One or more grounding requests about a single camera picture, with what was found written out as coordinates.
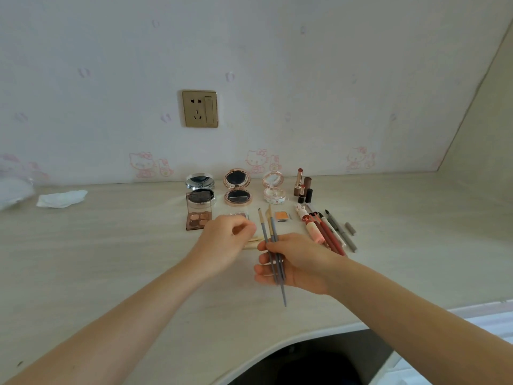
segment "rose gold lipstick tube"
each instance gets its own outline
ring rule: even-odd
[[[303,179],[303,169],[298,169],[298,177],[296,178],[296,184],[294,186],[294,195],[297,197],[301,192],[301,180]]]

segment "gray pen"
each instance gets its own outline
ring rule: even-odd
[[[342,239],[344,239],[344,241],[347,243],[347,245],[349,246],[349,248],[351,249],[352,252],[356,252],[356,250],[358,250],[358,248],[356,247],[356,245],[353,243],[353,241],[351,240],[351,238],[349,237],[348,234],[346,234],[345,230],[344,230],[344,226],[340,225],[337,220],[333,217],[333,215],[331,213],[329,213],[329,211],[327,209],[324,210],[324,212],[326,212],[326,215],[328,216],[327,219],[328,221],[330,222],[330,224],[333,226],[334,229],[336,229],[339,233],[340,233],[340,236],[342,237]]]

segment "hand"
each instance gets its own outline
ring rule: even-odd
[[[340,257],[312,239],[298,233],[279,235],[277,242],[260,242],[258,250],[279,252],[285,256],[285,284],[296,286],[318,295],[328,294],[323,271],[334,257]],[[255,265],[255,281],[275,285],[273,270],[269,263],[269,253],[260,254],[260,265]]]
[[[227,269],[257,226],[241,215],[220,215],[207,223],[196,244],[184,259],[201,270],[206,278]]]

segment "person's left hand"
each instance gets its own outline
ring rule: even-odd
[[[241,215],[220,215],[207,223],[195,246],[184,259],[201,270],[205,278],[230,266],[257,226]]]

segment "forearm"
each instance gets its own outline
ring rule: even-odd
[[[347,258],[326,269],[330,295],[432,383],[510,383],[513,346]]]
[[[121,383],[203,282],[183,261],[42,356],[6,384]]]

